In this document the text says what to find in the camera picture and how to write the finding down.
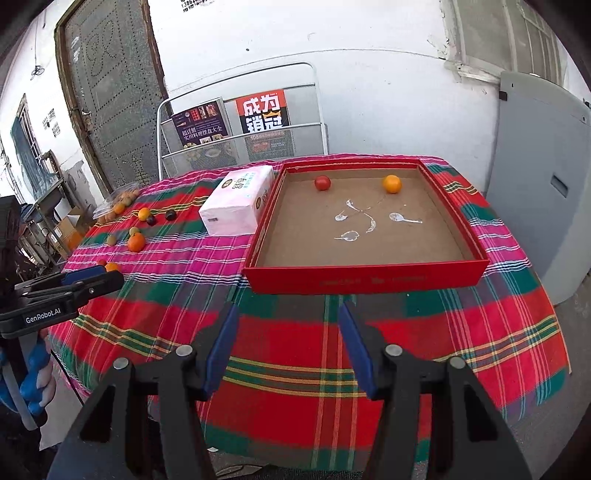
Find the blue gloved left hand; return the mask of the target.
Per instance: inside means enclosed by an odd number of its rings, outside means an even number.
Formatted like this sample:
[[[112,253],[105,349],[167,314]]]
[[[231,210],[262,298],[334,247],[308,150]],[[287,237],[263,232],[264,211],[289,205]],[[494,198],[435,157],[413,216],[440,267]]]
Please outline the blue gloved left hand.
[[[46,421],[46,406],[56,389],[52,373],[48,330],[19,338],[1,338],[1,404],[17,414],[27,431]]]

